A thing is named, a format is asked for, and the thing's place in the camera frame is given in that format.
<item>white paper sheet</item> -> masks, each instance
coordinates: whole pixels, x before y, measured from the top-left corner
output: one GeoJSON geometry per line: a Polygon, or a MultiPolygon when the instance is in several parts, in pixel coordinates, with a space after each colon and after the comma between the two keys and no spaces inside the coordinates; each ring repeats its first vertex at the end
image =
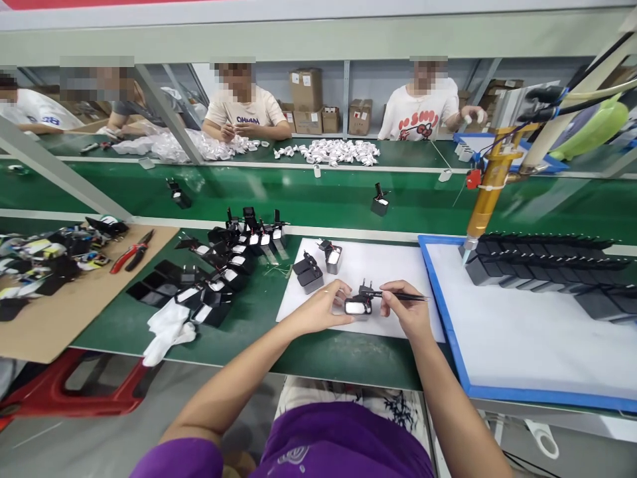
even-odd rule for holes
{"type": "MultiPolygon", "coordinates": [[[[317,260],[318,266],[323,272],[325,284],[334,279],[341,279],[354,290],[353,295],[358,293],[358,287],[362,284],[363,279],[366,280],[366,285],[369,285],[370,281],[372,281],[374,290],[380,290],[379,286],[385,282],[399,279],[406,280],[423,295],[430,297],[428,304],[431,330],[437,342],[445,342],[445,334],[440,324],[438,309],[435,305],[425,260],[420,248],[345,241],[334,241],[334,245],[343,247],[341,265],[337,276],[326,272],[325,254],[319,250],[316,239],[303,238],[294,262],[296,264],[303,259],[303,251],[307,251],[308,254],[317,260]]],[[[309,297],[309,295],[305,295],[296,275],[292,273],[277,314],[277,322],[292,313],[309,297]]],[[[398,322],[398,317],[393,312],[390,313],[389,317],[381,317],[380,301],[381,299],[379,298],[372,299],[372,314],[363,316],[366,317],[366,320],[333,327],[333,329],[385,337],[406,338],[398,322]]],[[[342,308],[335,307],[334,313],[344,313],[344,311],[342,308]]]]}
{"type": "Polygon", "coordinates": [[[637,325],[595,321],[559,292],[476,287],[457,246],[427,251],[472,385],[637,400],[637,325]]]}

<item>red tag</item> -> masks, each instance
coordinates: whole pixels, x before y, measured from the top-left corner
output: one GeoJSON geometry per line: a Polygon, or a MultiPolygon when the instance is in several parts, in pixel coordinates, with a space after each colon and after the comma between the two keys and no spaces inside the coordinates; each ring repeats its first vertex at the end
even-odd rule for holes
{"type": "Polygon", "coordinates": [[[477,189],[482,182],[482,175],[480,169],[472,169],[466,174],[466,188],[477,189]]]}

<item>floor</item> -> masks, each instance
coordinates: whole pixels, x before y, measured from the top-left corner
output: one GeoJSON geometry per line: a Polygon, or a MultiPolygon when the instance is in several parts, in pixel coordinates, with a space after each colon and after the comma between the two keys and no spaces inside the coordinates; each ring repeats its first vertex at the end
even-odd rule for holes
{"type": "MultiPolygon", "coordinates": [[[[136,363],[117,356],[101,382],[117,384],[136,363]]],[[[188,399],[217,371],[200,365],[166,362],[155,377],[146,399],[132,414],[122,417],[15,420],[0,434],[2,478],[122,478],[159,440],[188,399]]],[[[81,384],[90,366],[69,380],[81,384]]],[[[268,374],[253,398],[224,437],[224,451],[247,450],[257,462],[275,415],[283,377],[268,374]]],[[[505,426],[502,448],[556,475],[567,478],[634,478],[637,444],[551,427],[560,458],[544,457],[531,435],[519,426],[505,426]]],[[[441,478],[449,477],[445,466],[441,478]]],[[[517,473],[516,477],[546,476],[517,473]]]]}

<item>white t-shirt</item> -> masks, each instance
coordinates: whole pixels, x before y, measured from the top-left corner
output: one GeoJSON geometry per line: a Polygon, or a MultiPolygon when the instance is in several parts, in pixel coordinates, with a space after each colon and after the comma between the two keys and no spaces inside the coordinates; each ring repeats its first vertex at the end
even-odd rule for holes
{"type": "Polygon", "coordinates": [[[239,103],[227,90],[217,92],[210,102],[206,119],[219,126],[226,124],[226,122],[276,126],[281,121],[287,121],[281,111],[281,106],[274,99],[272,93],[259,86],[254,87],[254,101],[252,103],[239,103]]]}
{"type": "Polygon", "coordinates": [[[378,139],[435,139],[440,124],[457,112],[458,86],[451,78],[438,79],[429,94],[418,98],[407,93],[407,86],[401,86],[389,97],[378,139]]]}
{"type": "Polygon", "coordinates": [[[18,89],[18,100],[14,104],[0,103],[0,115],[14,124],[39,123],[64,130],[84,126],[57,101],[24,88],[18,89]]]}

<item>hair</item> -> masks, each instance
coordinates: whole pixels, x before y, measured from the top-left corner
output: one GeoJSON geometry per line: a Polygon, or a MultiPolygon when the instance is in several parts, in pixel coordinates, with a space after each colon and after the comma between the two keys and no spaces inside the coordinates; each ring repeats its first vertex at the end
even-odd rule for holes
{"type": "Polygon", "coordinates": [[[250,63],[215,63],[214,69],[217,73],[221,73],[222,70],[227,70],[229,72],[239,72],[242,70],[247,70],[251,68],[250,63]]]}
{"type": "Polygon", "coordinates": [[[17,90],[18,82],[10,74],[0,72],[0,90],[17,90]]]}

